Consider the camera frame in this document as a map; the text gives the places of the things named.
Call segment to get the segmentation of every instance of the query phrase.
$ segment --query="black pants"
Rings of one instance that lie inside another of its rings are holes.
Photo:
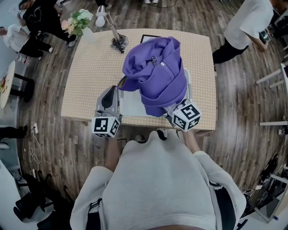
[[[42,41],[36,40],[35,38],[31,37],[26,44],[22,47],[19,53],[23,53],[26,56],[32,58],[39,58],[43,56],[43,51],[49,51],[51,45],[44,43]]]
[[[96,4],[98,5],[98,6],[101,6],[101,5],[103,5],[103,6],[105,6],[105,7],[107,7],[108,5],[106,4],[106,0],[95,0],[96,1]]]
[[[13,127],[5,127],[0,128],[0,139],[3,138],[24,138],[27,132],[27,126],[23,128],[20,126],[19,128]]]
[[[229,61],[242,54],[247,48],[248,46],[245,49],[236,49],[225,39],[225,44],[213,53],[213,62],[214,64],[219,64]]]
[[[51,23],[43,28],[40,29],[42,32],[47,32],[50,34],[53,34],[54,36],[61,38],[64,41],[72,42],[76,39],[75,35],[71,35],[69,37],[68,33],[65,33],[64,30],[62,30],[60,18],[57,20],[51,21]]]

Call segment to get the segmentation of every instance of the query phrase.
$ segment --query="gray sweatshirt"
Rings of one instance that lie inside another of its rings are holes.
[[[246,200],[232,177],[206,153],[192,154],[174,133],[162,141],[153,131],[145,144],[126,144],[114,173],[92,168],[75,201],[70,224],[73,230],[85,230],[90,204],[102,198],[97,207],[101,230],[169,225],[219,229],[209,181],[227,189],[238,223]]]

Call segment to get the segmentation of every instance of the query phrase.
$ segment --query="white t-shirt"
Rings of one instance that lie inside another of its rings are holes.
[[[102,198],[99,208],[95,207],[101,230],[169,225],[216,230],[219,215],[209,181],[225,186],[238,223],[246,200],[232,177],[206,153],[192,154],[175,132],[162,141],[153,131],[145,144],[126,144],[114,173],[100,166],[91,170],[75,201],[71,228],[85,230],[91,203]]]
[[[244,49],[251,43],[245,33],[259,38],[259,32],[269,26],[272,17],[273,7],[269,0],[245,0],[228,23],[224,36],[234,48]]]
[[[15,24],[8,27],[8,32],[4,36],[4,43],[7,47],[11,47],[16,52],[19,52],[29,40],[27,35],[20,33],[21,27]]]

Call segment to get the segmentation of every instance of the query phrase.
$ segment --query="black t-shirt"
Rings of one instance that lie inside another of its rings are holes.
[[[43,30],[52,26],[55,20],[59,20],[54,8],[57,0],[35,0],[34,4],[26,10],[23,19],[30,31]]]

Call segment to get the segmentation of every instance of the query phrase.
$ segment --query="beige tabletop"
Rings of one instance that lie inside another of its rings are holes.
[[[4,86],[4,88],[6,87],[7,88],[4,92],[0,93],[0,106],[2,109],[4,109],[5,105],[7,104],[10,91],[11,91],[11,87],[12,87],[14,73],[15,73],[15,61],[12,61],[8,67],[5,86]]]
[[[117,85],[122,77],[122,66],[127,53],[138,45],[142,35],[173,36],[181,43],[184,68],[191,73],[192,98],[202,112],[197,130],[215,130],[216,83],[209,37],[170,30],[127,29],[118,30],[128,37],[125,53],[110,47],[111,31],[98,32],[96,44],[84,37],[77,47],[69,72],[61,116],[80,121],[91,121],[99,95],[108,87]],[[171,128],[165,118],[126,116],[123,124]]]

